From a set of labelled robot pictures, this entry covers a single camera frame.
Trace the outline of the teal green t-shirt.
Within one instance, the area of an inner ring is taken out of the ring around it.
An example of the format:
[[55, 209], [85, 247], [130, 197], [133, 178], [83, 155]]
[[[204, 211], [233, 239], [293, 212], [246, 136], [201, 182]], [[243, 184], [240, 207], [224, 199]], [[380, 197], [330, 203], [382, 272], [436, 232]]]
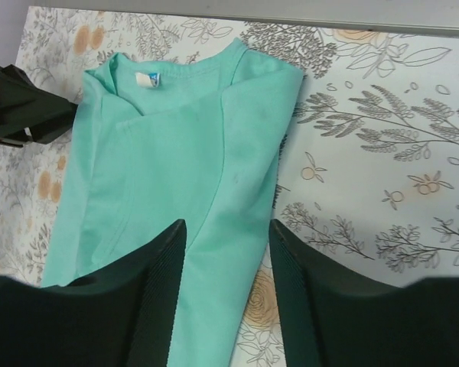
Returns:
[[192, 64], [114, 54], [86, 70], [42, 285], [69, 284], [182, 219], [168, 364], [228, 366], [302, 80], [239, 40]]

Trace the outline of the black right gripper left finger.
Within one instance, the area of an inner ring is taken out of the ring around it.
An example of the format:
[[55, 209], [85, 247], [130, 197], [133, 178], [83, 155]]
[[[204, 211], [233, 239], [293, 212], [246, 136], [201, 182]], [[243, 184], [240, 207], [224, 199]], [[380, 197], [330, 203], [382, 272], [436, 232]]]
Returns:
[[177, 220], [67, 286], [0, 275], [0, 366], [164, 366], [184, 263]]

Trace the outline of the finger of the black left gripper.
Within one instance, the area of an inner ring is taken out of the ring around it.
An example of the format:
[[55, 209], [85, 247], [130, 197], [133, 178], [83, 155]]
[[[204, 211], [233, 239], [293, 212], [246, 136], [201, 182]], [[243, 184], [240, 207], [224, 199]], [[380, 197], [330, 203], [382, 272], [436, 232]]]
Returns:
[[37, 88], [14, 65], [0, 67], [0, 145], [47, 145], [73, 127], [77, 105]]

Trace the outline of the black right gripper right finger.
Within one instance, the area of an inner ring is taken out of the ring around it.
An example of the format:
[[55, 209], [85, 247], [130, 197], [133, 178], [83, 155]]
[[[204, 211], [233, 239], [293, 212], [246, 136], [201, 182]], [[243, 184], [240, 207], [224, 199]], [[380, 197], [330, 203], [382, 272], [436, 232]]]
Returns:
[[287, 365], [459, 366], [459, 278], [374, 281], [277, 219], [269, 247]]

